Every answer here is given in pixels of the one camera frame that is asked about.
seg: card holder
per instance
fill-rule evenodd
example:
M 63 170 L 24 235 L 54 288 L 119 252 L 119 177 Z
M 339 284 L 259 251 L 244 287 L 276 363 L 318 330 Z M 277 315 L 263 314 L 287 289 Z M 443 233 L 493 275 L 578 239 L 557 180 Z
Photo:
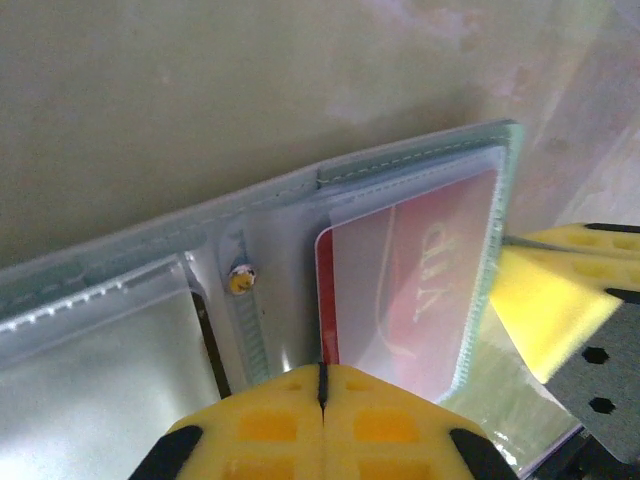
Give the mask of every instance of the card holder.
M 231 392 L 318 361 L 318 235 L 490 169 L 495 190 L 465 320 L 463 343 L 470 346 L 521 140 L 519 125 L 499 121 L 345 155 L 4 270 L 0 351 L 7 353 L 0 366 L 185 289 L 204 300 Z M 246 293 L 234 295 L 229 280 L 239 265 L 251 266 L 257 278 Z M 464 374 L 467 354 L 460 354 L 455 375 Z

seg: card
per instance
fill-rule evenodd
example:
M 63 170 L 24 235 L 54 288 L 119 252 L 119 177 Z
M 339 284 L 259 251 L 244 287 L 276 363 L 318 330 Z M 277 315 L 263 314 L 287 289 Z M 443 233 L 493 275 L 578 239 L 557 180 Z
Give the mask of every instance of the card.
M 425 399 L 452 387 L 496 186 L 487 170 L 316 240 L 323 357 Z

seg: beige wall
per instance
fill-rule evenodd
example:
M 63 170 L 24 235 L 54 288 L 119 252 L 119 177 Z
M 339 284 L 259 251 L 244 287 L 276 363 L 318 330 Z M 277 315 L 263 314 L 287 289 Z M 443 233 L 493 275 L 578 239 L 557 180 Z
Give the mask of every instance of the beige wall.
M 0 266 L 496 117 L 528 129 L 514 232 L 617 221 L 602 178 L 638 176 L 640 33 L 605 0 L 9 1 L 0 62 Z

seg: hexagonal hole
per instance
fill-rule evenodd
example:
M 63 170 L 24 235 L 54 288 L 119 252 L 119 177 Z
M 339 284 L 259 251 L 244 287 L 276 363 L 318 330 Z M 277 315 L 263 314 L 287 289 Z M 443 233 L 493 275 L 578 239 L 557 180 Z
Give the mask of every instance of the hexagonal hole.
M 611 415 L 611 413 L 616 409 L 616 406 L 611 400 L 602 397 L 593 398 L 589 402 L 589 405 L 593 408 L 594 412 L 602 413 L 604 415 Z
M 582 352 L 582 356 L 584 359 L 596 365 L 602 365 L 604 362 L 609 360 L 609 354 L 604 348 L 600 347 L 587 347 Z

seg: plastic card wallet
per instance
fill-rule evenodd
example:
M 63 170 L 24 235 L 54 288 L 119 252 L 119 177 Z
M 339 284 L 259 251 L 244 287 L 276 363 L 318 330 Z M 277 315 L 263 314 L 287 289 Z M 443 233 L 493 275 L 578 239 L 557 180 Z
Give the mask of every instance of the plastic card wallet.
M 0 374 L 188 292 L 221 392 L 324 347 L 443 398 L 465 376 L 521 138 L 498 121 L 384 145 L 4 270 Z

